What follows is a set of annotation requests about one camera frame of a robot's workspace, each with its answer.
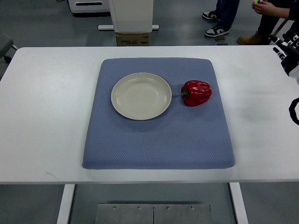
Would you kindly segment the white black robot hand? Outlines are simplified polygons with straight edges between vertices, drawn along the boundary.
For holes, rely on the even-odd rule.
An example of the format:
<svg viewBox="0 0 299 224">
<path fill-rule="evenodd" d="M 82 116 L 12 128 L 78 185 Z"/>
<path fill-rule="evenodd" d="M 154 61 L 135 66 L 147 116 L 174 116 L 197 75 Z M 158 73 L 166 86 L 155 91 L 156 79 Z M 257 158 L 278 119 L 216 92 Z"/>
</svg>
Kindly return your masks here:
<svg viewBox="0 0 299 224">
<path fill-rule="evenodd" d="M 284 40 L 270 35 L 270 40 L 279 47 L 274 47 L 273 51 L 280 58 L 287 76 L 294 78 L 299 84 L 299 35 L 290 29 L 282 37 Z"/>
</svg>

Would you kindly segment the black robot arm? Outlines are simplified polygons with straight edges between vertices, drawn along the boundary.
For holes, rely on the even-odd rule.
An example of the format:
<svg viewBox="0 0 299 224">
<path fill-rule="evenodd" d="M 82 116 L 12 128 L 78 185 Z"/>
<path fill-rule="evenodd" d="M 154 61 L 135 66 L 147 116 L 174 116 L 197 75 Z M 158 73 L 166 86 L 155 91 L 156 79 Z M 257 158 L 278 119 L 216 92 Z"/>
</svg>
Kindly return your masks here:
<svg viewBox="0 0 299 224">
<path fill-rule="evenodd" d="M 299 98 L 296 98 L 291 102 L 291 104 L 289 106 L 290 118 L 296 125 L 299 125 L 299 119 L 298 119 L 297 113 L 296 113 L 296 106 L 298 103 L 299 103 Z"/>
</svg>

